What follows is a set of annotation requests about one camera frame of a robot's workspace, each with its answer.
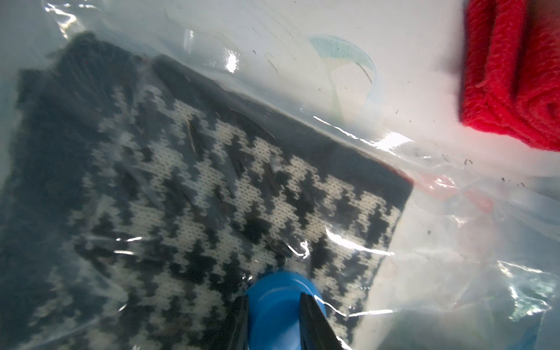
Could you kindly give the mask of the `black white houndstooth scarf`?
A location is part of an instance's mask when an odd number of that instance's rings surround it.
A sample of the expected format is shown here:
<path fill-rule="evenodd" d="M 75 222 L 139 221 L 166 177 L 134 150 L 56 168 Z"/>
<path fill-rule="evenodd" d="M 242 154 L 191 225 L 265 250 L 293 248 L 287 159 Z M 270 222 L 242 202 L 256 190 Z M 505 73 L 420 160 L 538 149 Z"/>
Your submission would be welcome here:
<path fill-rule="evenodd" d="M 91 33 L 17 71 L 1 348 L 209 349 L 234 300 L 309 278 L 354 341 L 413 185 L 355 147 Z"/>

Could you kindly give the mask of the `clear plastic vacuum bag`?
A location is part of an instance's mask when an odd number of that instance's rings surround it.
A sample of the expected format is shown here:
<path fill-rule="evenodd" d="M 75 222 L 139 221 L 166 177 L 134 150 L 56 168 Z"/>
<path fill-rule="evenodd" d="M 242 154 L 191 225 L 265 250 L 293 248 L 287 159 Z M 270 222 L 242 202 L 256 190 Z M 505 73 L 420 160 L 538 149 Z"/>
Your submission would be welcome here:
<path fill-rule="evenodd" d="M 559 3 L 1 3 L 1 348 L 558 349 Z"/>

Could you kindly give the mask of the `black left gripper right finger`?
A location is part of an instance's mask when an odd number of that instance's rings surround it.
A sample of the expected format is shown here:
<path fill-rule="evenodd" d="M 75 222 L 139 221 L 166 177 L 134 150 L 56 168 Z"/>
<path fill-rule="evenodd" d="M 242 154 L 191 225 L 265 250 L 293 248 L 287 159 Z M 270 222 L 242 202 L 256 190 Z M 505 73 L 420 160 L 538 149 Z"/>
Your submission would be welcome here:
<path fill-rule="evenodd" d="M 300 345 L 302 350 L 343 350 L 313 296 L 301 293 L 299 301 Z"/>

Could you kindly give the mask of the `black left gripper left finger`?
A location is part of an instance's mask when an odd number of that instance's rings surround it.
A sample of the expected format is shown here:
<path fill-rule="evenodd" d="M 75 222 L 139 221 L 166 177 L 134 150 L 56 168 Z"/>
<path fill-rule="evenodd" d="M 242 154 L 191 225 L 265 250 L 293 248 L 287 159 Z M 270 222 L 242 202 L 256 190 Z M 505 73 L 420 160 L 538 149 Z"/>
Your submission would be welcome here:
<path fill-rule="evenodd" d="M 209 348 L 211 350 L 248 350 L 249 297 L 247 295 L 241 295 L 233 302 Z"/>

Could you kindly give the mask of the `red knitted scarf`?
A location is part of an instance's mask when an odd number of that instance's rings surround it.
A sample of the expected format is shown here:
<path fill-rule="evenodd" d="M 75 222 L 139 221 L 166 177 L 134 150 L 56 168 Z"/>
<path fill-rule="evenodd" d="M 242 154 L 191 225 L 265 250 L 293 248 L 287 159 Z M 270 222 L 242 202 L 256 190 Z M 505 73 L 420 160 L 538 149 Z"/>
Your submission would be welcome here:
<path fill-rule="evenodd" d="M 469 1 L 460 120 L 559 151 L 559 2 Z"/>

